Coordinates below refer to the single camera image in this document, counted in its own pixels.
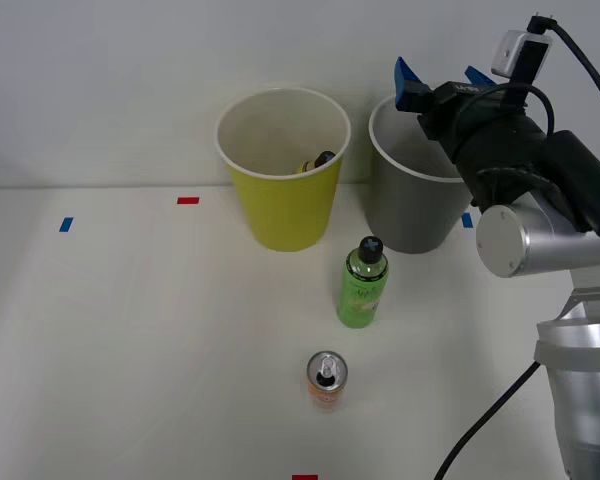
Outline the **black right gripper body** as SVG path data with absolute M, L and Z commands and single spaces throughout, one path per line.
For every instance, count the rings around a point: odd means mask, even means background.
M 503 145 L 521 148 L 529 143 L 529 119 L 523 106 L 503 101 L 519 84 L 475 86 L 448 81 L 436 89 L 417 85 L 418 121 L 426 137 L 454 156 L 467 147 Z

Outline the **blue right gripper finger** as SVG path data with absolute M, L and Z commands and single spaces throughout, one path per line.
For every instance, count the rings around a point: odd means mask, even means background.
M 402 57 L 394 67 L 395 106 L 398 111 L 426 113 L 434 104 L 434 93 L 410 69 Z
M 482 73 L 473 66 L 468 66 L 464 72 L 469 83 L 477 87 L 494 87 L 496 83 L 486 74 Z

